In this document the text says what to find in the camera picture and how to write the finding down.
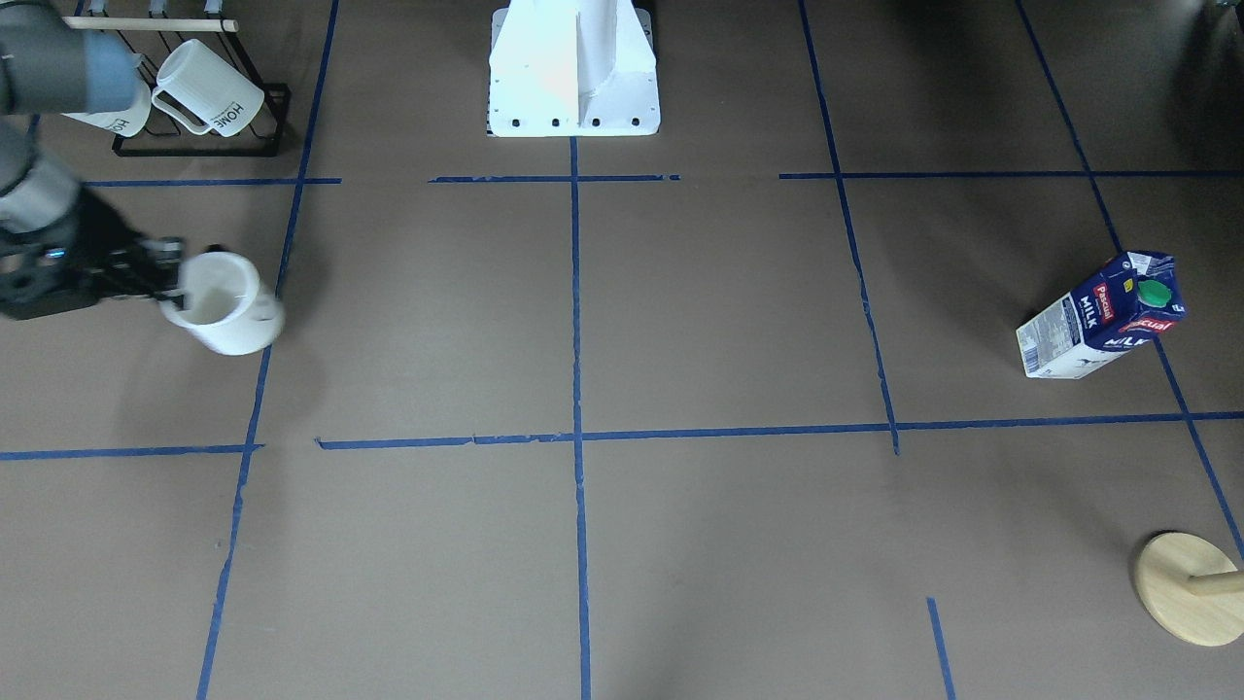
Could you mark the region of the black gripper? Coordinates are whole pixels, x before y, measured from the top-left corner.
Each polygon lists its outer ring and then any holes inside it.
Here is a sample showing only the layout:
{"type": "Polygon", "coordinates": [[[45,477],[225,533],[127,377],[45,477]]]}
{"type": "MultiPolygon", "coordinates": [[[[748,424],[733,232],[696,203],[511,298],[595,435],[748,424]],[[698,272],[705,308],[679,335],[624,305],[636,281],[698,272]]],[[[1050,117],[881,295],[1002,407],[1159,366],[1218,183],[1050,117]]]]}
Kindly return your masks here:
{"type": "Polygon", "coordinates": [[[103,298],[156,298],[187,310],[188,293],[178,287],[183,260],[182,237],[147,236],[83,190],[50,228],[2,230],[1,311],[10,320],[36,320],[103,298]]]}

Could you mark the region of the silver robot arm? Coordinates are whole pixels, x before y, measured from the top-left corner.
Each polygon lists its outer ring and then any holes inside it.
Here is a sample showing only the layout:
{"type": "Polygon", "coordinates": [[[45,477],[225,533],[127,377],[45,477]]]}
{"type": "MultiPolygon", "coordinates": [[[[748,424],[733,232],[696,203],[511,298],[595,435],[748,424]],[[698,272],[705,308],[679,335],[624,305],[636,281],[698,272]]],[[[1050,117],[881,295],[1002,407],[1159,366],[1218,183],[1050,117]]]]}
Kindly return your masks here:
{"type": "Polygon", "coordinates": [[[109,35],[71,27],[49,1],[5,1],[1,19],[2,315],[35,320],[103,298],[153,298],[183,310],[182,239],[131,228],[7,121],[129,107],[141,88],[131,52],[109,35]]]}

